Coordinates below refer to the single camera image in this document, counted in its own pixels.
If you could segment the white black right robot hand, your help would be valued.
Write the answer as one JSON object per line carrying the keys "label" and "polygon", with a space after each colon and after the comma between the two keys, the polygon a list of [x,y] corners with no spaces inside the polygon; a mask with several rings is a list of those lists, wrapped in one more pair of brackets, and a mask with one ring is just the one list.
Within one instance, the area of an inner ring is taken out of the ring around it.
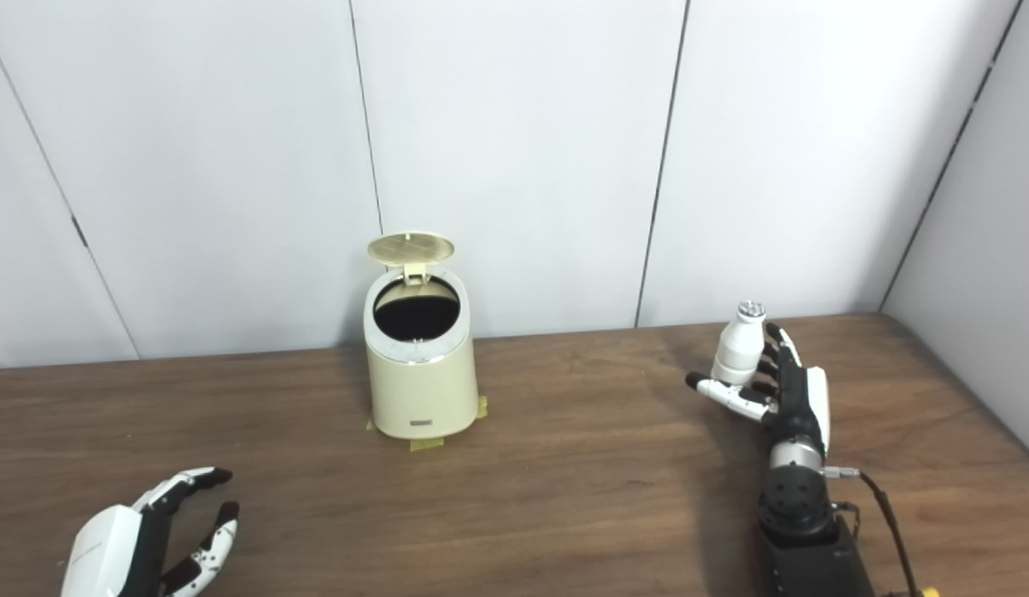
{"label": "white black right robot hand", "polygon": [[803,365],[786,330],[772,322],[761,328],[764,346],[754,371],[767,382],[738,385],[690,371],[686,385],[700,396],[760,423],[772,444],[801,442],[825,459],[830,446],[828,377],[820,366]]}

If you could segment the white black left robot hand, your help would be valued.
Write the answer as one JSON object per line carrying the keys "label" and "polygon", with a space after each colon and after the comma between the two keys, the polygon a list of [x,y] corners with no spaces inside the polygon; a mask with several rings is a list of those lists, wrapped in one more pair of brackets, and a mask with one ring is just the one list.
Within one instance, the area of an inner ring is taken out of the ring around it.
{"label": "white black left robot hand", "polygon": [[163,570],[174,514],[196,492],[229,483],[229,469],[175,473],[132,505],[106,507],[77,533],[63,596],[199,596],[225,567],[239,526],[239,503],[223,502],[191,555]]}

